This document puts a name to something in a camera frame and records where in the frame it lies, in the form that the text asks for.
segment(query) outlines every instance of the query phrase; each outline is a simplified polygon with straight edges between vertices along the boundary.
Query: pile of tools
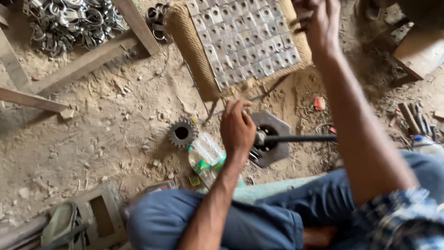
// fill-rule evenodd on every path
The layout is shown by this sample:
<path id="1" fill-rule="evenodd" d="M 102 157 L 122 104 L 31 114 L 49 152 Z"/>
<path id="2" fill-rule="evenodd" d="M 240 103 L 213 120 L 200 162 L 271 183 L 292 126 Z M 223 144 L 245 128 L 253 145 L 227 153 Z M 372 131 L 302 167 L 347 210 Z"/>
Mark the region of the pile of tools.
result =
<path id="1" fill-rule="evenodd" d="M 24 0 L 23 12 L 34 30 L 31 44 L 52 58 L 72 51 L 75 44 L 95 49 L 112 38 L 113 30 L 125 30 L 111 0 Z"/>
<path id="2" fill-rule="evenodd" d="M 431 125 L 427 121 L 419 104 L 407 104 L 403 102 L 400 103 L 398 107 L 413 135 L 426 135 L 430 136 L 433 141 L 438 141 L 436 125 Z"/>

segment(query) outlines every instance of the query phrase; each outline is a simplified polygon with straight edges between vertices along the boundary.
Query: metal rod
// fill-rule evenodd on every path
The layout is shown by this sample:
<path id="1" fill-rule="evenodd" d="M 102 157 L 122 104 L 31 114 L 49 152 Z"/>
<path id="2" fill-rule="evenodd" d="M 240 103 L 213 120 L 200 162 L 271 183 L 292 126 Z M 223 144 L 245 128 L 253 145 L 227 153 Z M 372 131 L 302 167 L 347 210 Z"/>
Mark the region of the metal rod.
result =
<path id="1" fill-rule="evenodd" d="M 190 73 L 191 79 L 193 80 L 193 83 L 194 83 L 194 85 L 196 86 L 197 93 L 199 94 L 199 97 L 200 97 L 200 99 L 202 100 L 203 106 L 205 107 L 205 110 L 206 110 L 206 114 L 207 114 L 208 117 L 210 118 L 210 111 L 208 110 L 208 107 L 206 106 L 206 103 L 205 103 L 205 102 L 203 101 L 203 99 L 202 99 L 202 95 L 200 94 L 199 87 L 197 86 L 197 83 L 196 83 L 196 80 L 194 79 L 193 73 L 191 73 L 191 69 L 190 69 L 190 67 L 188 66 L 188 63 L 186 63 L 185 60 L 183 60 L 183 62 L 185 63 L 186 68 L 188 69 L 188 72 Z"/>
<path id="2" fill-rule="evenodd" d="M 266 91 L 266 92 L 263 93 L 262 95 L 255 96 L 255 97 L 250 98 L 250 99 L 248 99 L 248 100 L 249 100 L 249 101 L 254 101 L 254 100 L 256 100 L 256 99 L 262 98 L 262 97 L 264 97 L 264 96 L 270 94 L 270 93 L 271 93 L 273 90 L 275 90 L 275 89 L 276 89 L 276 88 L 277 88 L 277 87 L 278 87 L 283 81 L 285 81 L 285 79 L 287 79 L 287 77 L 288 77 L 288 75 L 285 75 L 285 76 L 279 78 L 278 81 L 277 81 L 273 86 L 271 86 L 271 88 L 270 88 L 268 91 Z M 216 113 L 214 113 L 213 115 L 211 115 L 209 118 L 211 118 L 211 117 L 213 117 L 213 116 L 220 115 L 220 114 L 224 113 L 224 111 L 225 111 L 225 109 L 224 109 L 224 110 L 221 110 L 221 111 L 219 111 L 219 112 L 216 112 Z"/>
<path id="3" fill-rule="evenodd" d="M 302 141 L 336 141 L 337 135 L 268 135 L 264 142 L 302 142 Z"/>

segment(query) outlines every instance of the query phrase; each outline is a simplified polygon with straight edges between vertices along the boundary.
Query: pile of metal clamps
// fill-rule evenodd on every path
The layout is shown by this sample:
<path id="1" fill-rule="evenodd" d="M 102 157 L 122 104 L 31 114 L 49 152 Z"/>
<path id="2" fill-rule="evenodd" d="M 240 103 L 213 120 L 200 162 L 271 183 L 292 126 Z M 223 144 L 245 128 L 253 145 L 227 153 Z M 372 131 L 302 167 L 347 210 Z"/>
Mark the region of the pile of metal clamps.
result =
<path id="1" fill-rule="evenodd" d="M 123 17 L 111 0 L 24 0 L 23 12 L 34 30 L 31 44 L 50 57 L 62 56 L 79 45 L 91 50 L 122 33 Z"/>
<path id="2" fill-rule="evenodd" d="M 145 19 L 148 26 L 153 32 L 154 38 L 158 41 L 169 42 L 172 38 L 165 32 L 165 24 L 163 22 L 163 17 L 166 15 L 169 4 L 156 4 L 155 7 L 151 7 L 147 10 L 145 14 Z"/>

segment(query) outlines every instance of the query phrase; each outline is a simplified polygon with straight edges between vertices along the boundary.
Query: hand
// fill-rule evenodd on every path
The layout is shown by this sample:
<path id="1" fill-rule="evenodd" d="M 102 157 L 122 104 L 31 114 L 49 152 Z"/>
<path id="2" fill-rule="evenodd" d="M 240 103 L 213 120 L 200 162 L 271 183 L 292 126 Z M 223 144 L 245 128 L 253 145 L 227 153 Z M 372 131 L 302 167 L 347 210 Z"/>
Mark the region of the hand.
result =
<path id="1" fill-rule="evenodd" d="M 307 30 L 307 40 L 313 53 L 313 62 L 321 66 L 326 57 L 341 53 L 339 47 L 339 0 L 296 0 L 295 9 L 305 7 L 313 10 L 311 17 L 299 19 L 302 30 Z"/>
<path id="2" fill-rule="evenodd" d="M 229 101 L 221 121 L 221 136 L 227 159 L 239 157 L 243 161 L 242 166 L 248 159 L 256 136 L 256 125 L 243 109 L 250 105 L 251 102 L 247 100 Z"/>

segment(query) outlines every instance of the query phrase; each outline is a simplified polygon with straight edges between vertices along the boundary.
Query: dust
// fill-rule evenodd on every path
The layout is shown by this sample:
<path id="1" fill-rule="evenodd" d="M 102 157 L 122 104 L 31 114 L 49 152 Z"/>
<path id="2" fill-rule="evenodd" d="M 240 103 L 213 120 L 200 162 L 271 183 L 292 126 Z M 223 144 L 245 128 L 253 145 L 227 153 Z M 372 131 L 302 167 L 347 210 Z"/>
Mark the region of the dust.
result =
<path id="1" fill-rule="evenodd" d="M 155 4 L 151 0 L 138 3 L 142 13 Z M 353 5 L 354 1 L 343 3 L 340 41 L 375 114 L 388 128 L 397 103 L 415 100 L 436 124 L 431 114 L 444 109 L 443 68 L 435 70 L 429 81 L 389 88 L 388 83 L 403 72 L 387 55 L 364 53 L 361 47 L 387 28 L 384 20 L 392 22 L 392 16 L 399 12 L 390 9 L 390 15 L 368 23 L 356 18 Z M 20 15 L 14 18 L 11 27 L 28 27 Z M 45 77 L 64 65 L 63 60 L 49 61 L 30 47 L 28 28 L 4 31 L 29 76 Z M 76 56 L 69 55 L 68 60 Z M 5 79 L 2 86 L 14 88 L 3 65 L 0 76 Z M 258 88 L 235 96 L 251 98 L 261 93 Z M 314 109 L 315 96 L 325 98 L 325 110 Z M 148 58 L 144 49 L 136 46 L 134 52 L 62 86 L 48 98 L 74 107 L 74 118 L 63 121 L 37 109 L 0 105 L 2 223 L 23 222 L 104 181 L 116 184 L 125 203 L 149 185 L 168 179 L 171 173 L 179 186 L 190 188 L 188 177 L 194 173 L 187 153 L 166 137 L 170 125 L 179 119 L 193 116 L 199 132 L 211 134 L 222 145 L 220 116 L 205 122 L 206 109 L 175 44 L 161 45 L 161 52 Z M 216 112 L 223 110 L 225 101 L 217 103 Z M 328 98 L 314 67 L 292 75 L 269 96 L 256 100 L 251 112 L 260 111 L 269 111 L 288 123 L 294 134 L 326 133 L 332 124 Z M 399 147 L 406 144 L 404 129 L 402 120 L 388 129 Z M 295 143 L 290 151 L 289 158 L 267 169 L 248 163 L 242 172 L 244 179 L 261 184 L 323 174 L 338 158 L 333 143 Z"/>

